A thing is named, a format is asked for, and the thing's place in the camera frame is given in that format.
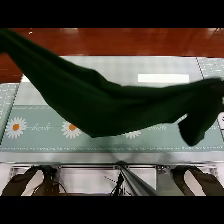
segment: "white flower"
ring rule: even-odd
[[[136,138],[141,134],[140,131],[131,131],[128,133],[125,133],[124,135],[126,136],[126,138]]]
[[[63,122],[62,127],[62,131],[64,132],[63,135],[66,135],[66,138],[70,137],[70,139],[72,139],[82,134],[79,128],[67,121]]]
[[[23,131],[25,131],[26,128],[27,125],[25,119],[22,119],[22,117],[15,117],[8,122],[5,131],[7,132],[6,135],[8,135],[8,138],[17,138],[23,134]]]

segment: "red wooden surface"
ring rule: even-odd
[[[159,55],[224,57],[221,28],[12,28],[58,55]],[[0,82],[22,72],[0,55]]]

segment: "green cloth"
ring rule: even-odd
[[[91,137],[173,123],[188,114],[180,133],[195,145],[222,107],[223,94],[211,88],[222,84],[219,78],[165,88],[120,86],[6,29],[0,29],[0,52],[9,54],[59,115]]]

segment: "yellow flower center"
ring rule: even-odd
[[[74,131],[74,130],[76,129],[76,126],[73,125],[73,124],[70,124],[69,129],[70,129],[71,131]]]
[[[19,124],[14,124],[14,125],[12,126],[13,131],[18,131],[19,128],[20,128]]]

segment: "brown wooden panel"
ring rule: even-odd
[[[12,28],[58,55],[161,55],[224,57],[224,31],[217,28]],[[22,72],[0,55],[0,82]]]

